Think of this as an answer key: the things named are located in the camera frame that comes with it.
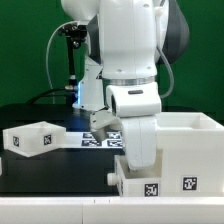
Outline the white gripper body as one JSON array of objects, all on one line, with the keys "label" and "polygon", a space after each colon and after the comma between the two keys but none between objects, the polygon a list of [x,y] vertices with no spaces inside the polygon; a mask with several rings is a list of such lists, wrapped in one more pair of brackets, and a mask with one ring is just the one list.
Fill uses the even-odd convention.
[{"label": "white gripper body", "polygon": [[129,168],[131,170],[141,170],[152,167],[156,160],[156,117],[122,118],[121,126]]}]

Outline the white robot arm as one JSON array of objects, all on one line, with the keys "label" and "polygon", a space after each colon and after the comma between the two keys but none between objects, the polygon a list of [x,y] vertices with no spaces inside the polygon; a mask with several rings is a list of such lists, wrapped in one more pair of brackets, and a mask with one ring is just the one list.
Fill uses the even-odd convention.
[{"label": "white robot arm", "polygon": [[101,141],[104,129],[122,131],[132,170],[151,167],[157,151],[161,100],[157,65],[184,53],[189,27],[177,0],[61,0],[62,8],[87,32],[87,57],[102,80],[90,107],[90,127]]}]

